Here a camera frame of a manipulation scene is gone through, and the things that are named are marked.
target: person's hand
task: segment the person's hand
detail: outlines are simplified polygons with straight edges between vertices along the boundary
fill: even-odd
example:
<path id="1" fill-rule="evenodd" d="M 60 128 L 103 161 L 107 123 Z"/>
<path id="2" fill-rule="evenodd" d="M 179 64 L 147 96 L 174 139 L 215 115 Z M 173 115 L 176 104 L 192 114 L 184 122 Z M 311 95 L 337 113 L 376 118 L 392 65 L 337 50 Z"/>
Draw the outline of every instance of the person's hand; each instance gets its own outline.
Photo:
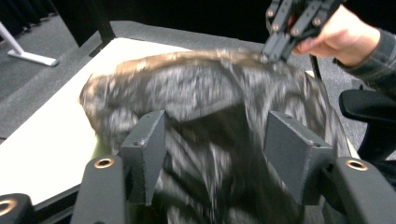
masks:
<path id="1" fill-rule="evenodd" d="M 362 22 L 344 6 L 340 6 L 317 37 L 307 38 L 293 52 L 334 57 L 345 66 L 354 66 L 373 52 L 379 37 L 377 29 Z"/>

